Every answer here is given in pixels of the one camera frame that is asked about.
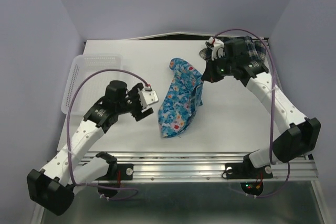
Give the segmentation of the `blue floral skirt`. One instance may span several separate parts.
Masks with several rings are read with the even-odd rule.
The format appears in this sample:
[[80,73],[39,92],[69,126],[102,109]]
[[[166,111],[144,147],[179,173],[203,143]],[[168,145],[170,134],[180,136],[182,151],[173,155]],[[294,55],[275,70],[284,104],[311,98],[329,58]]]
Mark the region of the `blue floral skirt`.
[[158,124],[162,138],[182,134],[203,105],[202,74],[181,58],[170,61],[173,79],[158,111]]

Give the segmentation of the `navy plaid skirt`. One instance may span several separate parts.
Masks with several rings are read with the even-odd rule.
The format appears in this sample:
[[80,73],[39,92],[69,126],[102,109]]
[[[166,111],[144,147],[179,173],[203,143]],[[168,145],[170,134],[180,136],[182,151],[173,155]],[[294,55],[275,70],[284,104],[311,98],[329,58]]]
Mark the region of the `navy plaid skirt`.
[[[235,37],[235,38],[224,38],[221,39],[223,42],[227,42],[234,39],[242,39],[245,41],[245,44],[248,48],[249,57],[251,60],[260,60],[261,62],[265,62],[266,59],[266,47],[259,40],[253,40],[250,36],[244,37]],[[204,48],[199,52],[199,56],[207,60],[211,58],[212,50],[209,48]]]

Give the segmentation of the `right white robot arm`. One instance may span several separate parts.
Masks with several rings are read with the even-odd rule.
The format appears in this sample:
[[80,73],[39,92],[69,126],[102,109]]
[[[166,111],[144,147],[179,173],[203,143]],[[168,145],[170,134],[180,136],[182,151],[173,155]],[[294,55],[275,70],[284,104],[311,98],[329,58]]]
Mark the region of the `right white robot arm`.
[[244,175],[253,177],[260,168],[272,163],[286,163],[314,150],[321,123],[300,112],[274,83],[265,65],[266,49],[255,45],[250,37],[222,41],[211,37],[201,51],[206,60],[202,80],[219,82],[232,76],[246,87],[271,115],[279,137],[270,140],[268,148],[248,154],[242,163]]

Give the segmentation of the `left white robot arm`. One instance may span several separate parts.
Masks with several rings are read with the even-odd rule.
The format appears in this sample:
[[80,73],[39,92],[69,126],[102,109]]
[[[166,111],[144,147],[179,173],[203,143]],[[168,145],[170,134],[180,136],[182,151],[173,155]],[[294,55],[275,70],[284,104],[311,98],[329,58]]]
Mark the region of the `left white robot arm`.
[[75,181],[74,168],[123,114],[131,114],[140,121],[153,113],[151,105],[158,102],[151,86],[136,84],[131,90],[123,81],[113,80],[102,96],[84,115],[73,135],[67,135],[67,143],[41,169],[32,169],[27,175],[29,196],[32,201],[56,216],[64,214],[75,198],[75,187],[90,185],[103,176],[113,178],[117,172],[117,160],[106,152],[98,153],[92,165],[86,165],[81,182]]

